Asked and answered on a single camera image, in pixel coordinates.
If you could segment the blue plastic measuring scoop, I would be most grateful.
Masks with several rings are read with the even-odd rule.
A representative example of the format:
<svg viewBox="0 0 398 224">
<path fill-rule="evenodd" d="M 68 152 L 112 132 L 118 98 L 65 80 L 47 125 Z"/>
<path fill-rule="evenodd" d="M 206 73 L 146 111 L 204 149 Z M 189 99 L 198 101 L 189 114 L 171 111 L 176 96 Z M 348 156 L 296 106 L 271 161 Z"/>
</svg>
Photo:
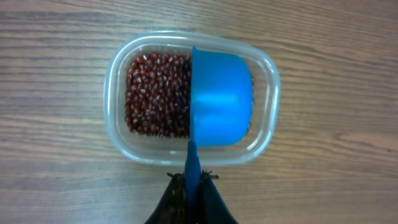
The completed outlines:
<svg viewBox="0 0 398 224">
<path fill-rule="evenodd" d="M 230 146 L 246 134 L 252 113 L 252 79 L 235 55 L 192 49 L 190 140 L 184 167 L 187 207 L 197 208 L 199 147 Z"/>
</svg>

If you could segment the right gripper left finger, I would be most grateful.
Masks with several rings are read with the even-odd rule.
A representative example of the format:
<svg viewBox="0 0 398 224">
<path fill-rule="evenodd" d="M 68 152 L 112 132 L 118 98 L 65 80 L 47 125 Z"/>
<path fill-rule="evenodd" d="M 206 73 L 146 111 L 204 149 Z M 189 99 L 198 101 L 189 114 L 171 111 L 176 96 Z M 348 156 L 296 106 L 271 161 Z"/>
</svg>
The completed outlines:
<svg viewBox="0 0 398 224">
<path fill-rule="evenodd" d="M 183 174 L 167 173 L 171 180 L 145 224 L 185 224 L 186 190 Z"/>
</svg>

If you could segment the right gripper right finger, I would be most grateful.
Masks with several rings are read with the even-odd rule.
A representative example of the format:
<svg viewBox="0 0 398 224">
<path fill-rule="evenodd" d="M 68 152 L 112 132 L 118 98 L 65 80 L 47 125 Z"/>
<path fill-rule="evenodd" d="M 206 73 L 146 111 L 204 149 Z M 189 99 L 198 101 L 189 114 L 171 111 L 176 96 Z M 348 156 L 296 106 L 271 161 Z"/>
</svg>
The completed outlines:
<svg viewBox="0 0 398 224">
<path fill-rule="evenodd" d="M 197 223 L 238 224 L 221 198 L 213 179 L 219 179 L 212 171 L 202 170 L 199 185 Z"/>
</svg>

